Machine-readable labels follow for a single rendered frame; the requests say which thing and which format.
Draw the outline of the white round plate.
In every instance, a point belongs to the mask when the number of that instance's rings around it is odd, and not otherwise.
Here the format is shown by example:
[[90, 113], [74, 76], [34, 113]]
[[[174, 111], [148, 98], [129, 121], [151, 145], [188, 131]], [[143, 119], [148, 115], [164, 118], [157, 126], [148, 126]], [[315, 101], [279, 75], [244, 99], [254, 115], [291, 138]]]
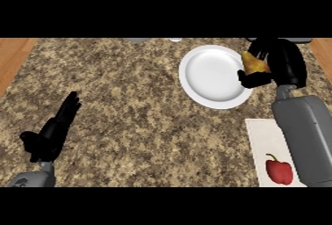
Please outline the white round plate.
[[253, 89], [241, 85], [241, 69], [241, 55], [225, 46], [199, 46], [186, 53], [179, 63], [179, 82], [198, 104], [229, 110], [245, 103]]

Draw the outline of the white placemat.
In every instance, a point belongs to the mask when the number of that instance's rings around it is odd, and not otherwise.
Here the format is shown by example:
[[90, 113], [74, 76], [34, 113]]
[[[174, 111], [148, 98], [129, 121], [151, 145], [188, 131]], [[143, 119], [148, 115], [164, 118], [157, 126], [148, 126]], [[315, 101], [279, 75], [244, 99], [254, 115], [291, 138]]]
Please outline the white placemat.
[[[253, 161], [260, 187], [306, 187], [298, 179], [294, 160], [284, 138], [284, 132], [278, 127], [275, 119], [247, 119], [245, 125], [250, 136]], [[269, 160], [289, 164], [294, 174], [292, 183], [289, 185], [278, 184], [270, 179], [266, 169], [266, 162]]]

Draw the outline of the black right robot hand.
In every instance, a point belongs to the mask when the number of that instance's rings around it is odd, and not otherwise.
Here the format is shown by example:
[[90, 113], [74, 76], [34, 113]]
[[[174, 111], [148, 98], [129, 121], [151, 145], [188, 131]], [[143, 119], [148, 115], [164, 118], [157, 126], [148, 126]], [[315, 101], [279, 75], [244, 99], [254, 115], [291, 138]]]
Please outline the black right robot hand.
[[306, 87], [306, 60], [295, 43], [279, 38], [257, 38], [248, 48], [255, 60], [267, 62], [270, 71], [238, 71], [241, 85], [251, 89], [275, 82], [278, 86]]

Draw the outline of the red bell pepper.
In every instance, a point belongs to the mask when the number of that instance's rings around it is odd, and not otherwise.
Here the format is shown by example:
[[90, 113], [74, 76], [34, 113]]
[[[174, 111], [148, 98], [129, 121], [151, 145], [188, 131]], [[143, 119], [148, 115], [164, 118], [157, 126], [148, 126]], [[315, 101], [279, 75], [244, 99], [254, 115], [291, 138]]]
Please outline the red bell pepper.
[[267, 153], [272, 157], [266, 161], [266, 172], [270, 180], [281, 185], [289, 185], [294, 182], [294, 171], [288, 162], [281, 162], [272, 153]]

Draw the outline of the yellow pear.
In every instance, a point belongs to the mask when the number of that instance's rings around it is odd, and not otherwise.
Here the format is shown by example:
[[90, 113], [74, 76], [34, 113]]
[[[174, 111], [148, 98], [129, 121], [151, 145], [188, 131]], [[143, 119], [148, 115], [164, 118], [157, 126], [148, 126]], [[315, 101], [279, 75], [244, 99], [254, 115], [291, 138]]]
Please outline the yellow pear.
[[266, 73], [270, 72], [270, 67], [267, 63], [263, 60], [257, 59], [248, 51], [244, 51], [241, 53], [241, 59], [242, 59], [245, 73], [248, 75], [255, 72], [266, 72]]

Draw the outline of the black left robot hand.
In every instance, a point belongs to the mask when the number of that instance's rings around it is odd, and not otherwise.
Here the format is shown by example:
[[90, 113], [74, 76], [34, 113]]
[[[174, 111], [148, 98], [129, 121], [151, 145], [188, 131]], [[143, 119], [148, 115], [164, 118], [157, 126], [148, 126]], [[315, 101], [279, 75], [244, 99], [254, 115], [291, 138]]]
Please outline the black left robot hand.
[[31, 154], [31, 163], [53, 163], [58, 159], [80, 106], [80, 98], [77, 92], [73, 91], [62, 102], [56, 116], [49, 119], [40, 132], [21, 133], [19, 138], [25, 151]]

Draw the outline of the dark grey flat object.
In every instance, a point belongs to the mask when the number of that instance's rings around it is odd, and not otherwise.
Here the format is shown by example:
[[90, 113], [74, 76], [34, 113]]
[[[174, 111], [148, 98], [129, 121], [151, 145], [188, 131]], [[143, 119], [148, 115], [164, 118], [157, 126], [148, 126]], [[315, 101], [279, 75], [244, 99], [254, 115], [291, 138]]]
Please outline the dark grey flat object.
[[312, 42], [313, 38], [288, 38], [295, 44], [307, 44]]

